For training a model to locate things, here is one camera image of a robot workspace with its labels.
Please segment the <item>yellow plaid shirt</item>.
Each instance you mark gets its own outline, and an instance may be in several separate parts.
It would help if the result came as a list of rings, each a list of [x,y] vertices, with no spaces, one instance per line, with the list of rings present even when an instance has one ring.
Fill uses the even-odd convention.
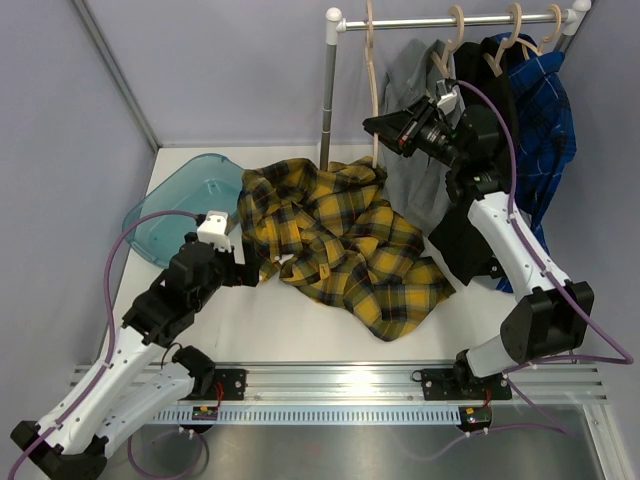
[[[355,316],[376,338],[413,332],[455,292],[425,255],[422,232],[383,196],[365,156],[319,169],[293,158],[244,171],[237,214],[264,279]]]

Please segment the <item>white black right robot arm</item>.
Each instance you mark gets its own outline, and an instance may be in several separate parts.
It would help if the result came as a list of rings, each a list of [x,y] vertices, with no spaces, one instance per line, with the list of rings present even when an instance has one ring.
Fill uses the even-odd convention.
[[[492,398],[512,393],[502,374],[530,361],[583,344],[594,292],[573,282],[540,245],[510,196],[496,165],[512,137],[492,105],[467,107],[456,124],[427,98],[363,122],[396,154],[420,150],[448,167],[446,187],[458,222],[442,221],[432,244],[463,284],[496,264],[511,284],[517,304],[492,339],[457,354],[452,366],[419,373],[427,400]]]

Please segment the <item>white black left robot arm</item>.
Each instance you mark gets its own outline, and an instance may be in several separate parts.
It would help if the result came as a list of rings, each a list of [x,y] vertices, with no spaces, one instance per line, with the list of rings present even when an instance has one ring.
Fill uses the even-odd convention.
[[[244,242],[244,263],[232,250],[218,249],[188,234],[186,243],[123,317],[114,346],[95,363],[60,406],[39,421],[22,421],[14,443],[50,479],[96,479],[108,459],[140,427],[179,400],[220,402],[243,399],[246,372],[218,370],[193,346],[134,391],[139,374],[195,320],[222,286],[254,287],[259,265]]]

